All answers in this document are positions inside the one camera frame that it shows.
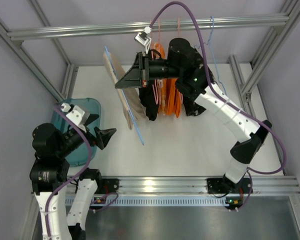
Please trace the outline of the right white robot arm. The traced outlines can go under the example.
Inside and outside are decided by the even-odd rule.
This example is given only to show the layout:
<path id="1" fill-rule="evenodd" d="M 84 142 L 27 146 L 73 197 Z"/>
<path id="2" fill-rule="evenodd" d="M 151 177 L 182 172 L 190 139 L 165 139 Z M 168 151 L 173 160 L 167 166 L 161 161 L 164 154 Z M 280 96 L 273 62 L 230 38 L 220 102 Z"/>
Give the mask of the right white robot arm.
<path id="1" fill-rule="evenodd" d="M 219 184 L 227 193 L 236 191 L 265 142 L 271 123 L 268 120 L 257 122 L 239 109 L 213 80 L 199 52 L 180 37 L 169 42 L 166 59 L 136 53 L 132 67 L 118 80 L 115 88 L 141 89 L 154 80 L 172 78 L 176 79 L 175 86 L 183 96 L 212 113 L 235 136 L 237 142 L 230 149 L 229 167 Z"/>

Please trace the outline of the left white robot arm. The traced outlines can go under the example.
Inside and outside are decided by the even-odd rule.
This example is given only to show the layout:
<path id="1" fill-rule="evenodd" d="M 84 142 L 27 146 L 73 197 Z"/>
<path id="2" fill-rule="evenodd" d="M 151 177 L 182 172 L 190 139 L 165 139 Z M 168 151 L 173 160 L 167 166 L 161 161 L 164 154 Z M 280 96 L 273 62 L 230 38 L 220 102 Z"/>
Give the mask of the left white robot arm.
<path id="1" fill-rule="evenodd" d="M 81 170 L 74 177 L 77 189 L 67 212 L 66 186 L 71 180 L 66 157 L 83 143 L 88 144 L 89 151 L 92 147 L 103 150 L 116 131 L 116 128 L 94 127 L 92 134 L 89 129 L 76 131 L 69 127 L 62 132 L 52 123 L 43 123 L 32 132 L 35 161 L 29 178 L 39 207 L 44 240 L 86 239 L 86 219 L 93 196 L 102 192 L 105 185 L 98 169 Z"/>

